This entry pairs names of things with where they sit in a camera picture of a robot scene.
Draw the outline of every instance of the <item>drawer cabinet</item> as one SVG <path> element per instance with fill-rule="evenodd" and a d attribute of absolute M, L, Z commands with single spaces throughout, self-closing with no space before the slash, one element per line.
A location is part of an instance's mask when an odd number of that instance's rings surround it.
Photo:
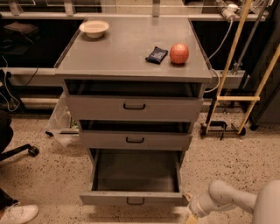
<path fill-rule="evenodd" d="M 94 19 L 109 23 L 105 35 L 88 41 L 78 34 L 56 70 L 93 164 L 80 198 L 87 205 L 186 206 L 180 167 L 211 81 L 191 23 L 187 17 Z M 180 42 L 189 47 L 184 65 L 169 56 L 160 65 L 145 60 L 155 43 L 168 50 Z"/>

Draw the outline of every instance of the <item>white cable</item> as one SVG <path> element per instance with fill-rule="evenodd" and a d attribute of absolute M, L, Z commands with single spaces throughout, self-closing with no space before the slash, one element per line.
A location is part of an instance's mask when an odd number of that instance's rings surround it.
<path fill-rule="evenodd" d="M 210 71 L 213 71 L 215 74 L 216 74 L 216 76 L 217 76 L 217 78 L 218 78 L 218 83 L 217 83 L 217 85 L 214 87 L 214 88 L 212 88 L 212 89 L 210 89 L 210 90 L 207 90 L 207 91 L 204 91 L 204 93 L 211 93 L 211 92 L 213 92 L 216 88 L 218 88 L 219 87 L 219 85 L 220 85 L 220 76 L 219 76 L 219 74 L 218 74 L 218 72 L 216 71 L 216 70 L 214 70 L 214 69 L 210 69 Z"/>
<path fill-rule="evenodd" d="M 8 94 L 10 95 L 10 97 L 11 97 L 14 101 L 17 102 L 17 106 L 16 106 L 14 109 L 11 109 L 11 108 L 10 108 L 10 103 L 9 103 L 8 99 L 7 99 L 3 94 L 0 93 L 0 95 L 6 100 L 7 106 L 8 106 L 8 110 L 9 110 L 10 112 L 14 112 L 14 111 L 16 111 L 16 110 L 18 109 L 18 107 L 19 107 L 19 105 L 20 105 L 20 102 L 18 101 L 18 99 L 17 99 L 16 97 L 14 97 L 14 96 L 10 93 L 10 90 L 9 90 L 8 87 L 7 87 L 6 79 L 7 79 L 7 71 L 8 71 L 8 62 L 7 62 L 6 58 L 5 58 L 3 55 L 2 55 L 2 58 L 3 58 L 3 60 L 4 60 L 5 63 L 6 63 L 6 71 L 4 72 L 3 84 L 4 84 L 4 86 L 5 86 L 5 88 L 6 88 L 7 92 L 8 92 Z"/>
<path fill-rule="evenodd" d="M 226 38 L 228 37 L 228 34 L 229 34 L 230 30 L 231 30 L 231 27 L 232 27 L 232 25 L 233 25 L 233 22 L 234 22 L 234 19 L 231 17 L 231 18 L 230 18 L 230 25 L 229 25 L 229 27 L 228 27 L 228 29 L 227 29 L 227 33 L 226 33 L 224 39 L 221 41 L 221 43 L 220 43 L 218 49 L 206 60 L 206 62 L 209 61 L 209 60 L 221 49 L 221 47 L 222 47 L 222 45 L 224 44 Z M 206 93 L 206 94 L 207 94 L 207 93 L 213 92 L 216 88 L 219 87 L 220 82 L 221 82 L 221 81 L 220 81 L 220 76 L 219 76 L 218 72 L 217 72 L 216 70 L 212 69 L 212 68 L 210 69 L 210 71 L 213 71 L 213 72 L 216 74 L 216 76 L 217 76 L 217 78 L 218 78 L 218 83 L 217 83 L 217 85 L 216 85 L 214 88 L 212 88 L 212 89 L 210 89 L 210 90 L 204 91 L 204 93 Z"/>
<path fill-rule="evenodd" d="M 229 25 L 229 27 L 228 27 L 228 30 L 227 30 L 227 33 L 226 33 L 224 39 L 221 41 L 221 43 L 220 43 L 218 49 L 217 49 L 206 61 L 209 61 L 209 60 L 221 49 L 221 47 L 222 47 L 222 45 L 224 44 L 226 38 L 228 37 L 228 34 L 229 34 L 230 30 L 231 30 L 231 27 L 232 27 L 233 23 L 234 23 L 234 19 L 231 17 L 231 18 L 230 18 L 230 25 Z"/>

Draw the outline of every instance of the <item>black pouch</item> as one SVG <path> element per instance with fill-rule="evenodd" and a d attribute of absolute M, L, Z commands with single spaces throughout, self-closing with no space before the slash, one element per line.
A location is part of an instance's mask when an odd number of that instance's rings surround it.
<path fill-rule="evenodd" d="M 153 52 L 149 55 L 149 57 L 146 58 L 147 61 L 155 64 L 160 64 L 162 60 L 165 58 L 167 55 L 168 51 L 163 50 L 157 46 L 155 46 L 155 49 Z"/>

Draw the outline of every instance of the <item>chair leg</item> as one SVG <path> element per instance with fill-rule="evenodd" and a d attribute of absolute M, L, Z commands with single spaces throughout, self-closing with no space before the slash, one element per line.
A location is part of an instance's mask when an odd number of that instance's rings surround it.
<path fill-rule="evenodd" d="M 25 144 L 23 146 L 17 147 L 14 150 L 9 150 L 6 151 L 2 154 L 0 154 L 0 161 L 5 160 L 6 158 L 10 158 L 16 154 L 18 154 L 21 151 L 25 151 L 28 150 L 29 154 L 31 154 L 32 156 L 36 157 L 39 154 L 39 149 L 35 146 L 31 146 L 29 144 Z"/>

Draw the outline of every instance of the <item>drawer handle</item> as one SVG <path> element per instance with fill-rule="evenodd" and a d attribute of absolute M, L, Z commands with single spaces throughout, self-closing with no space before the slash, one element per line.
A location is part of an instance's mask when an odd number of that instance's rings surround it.
<path fill-rule="evenodd" d="M 142 144 L 142 143 L 144 142 L 144 138 L 142 137 L 142 139 L 141 139 L 141 140 L 138 140 L 138 141 L 137 141 L 137 140 L 131 141 L 131 140 L 129 140 L 128 137 L 126 137 L 125 141 L 126 141 L 128 144 Z"/>
<path fill-rule="evenodd" d="M 127 198 L 126 203 L 130 206 L 142 206 L 145 203 L 145 198 L 142 198 L 142 201 L 140 201 L 139 203 L 131 203 L 130 198 Z"/>
<path fill-rule="evenodd" d="M 123 108 L 124 109 L 131 109 L 131 110 L 143 110 L 143 109 L 145 109 L 146 108 L 146 104 L 143 104 L 142 106 L 128 106 L 128 105 L 126 105 L 126 103 L 124 103 L 123 104 Z"/>

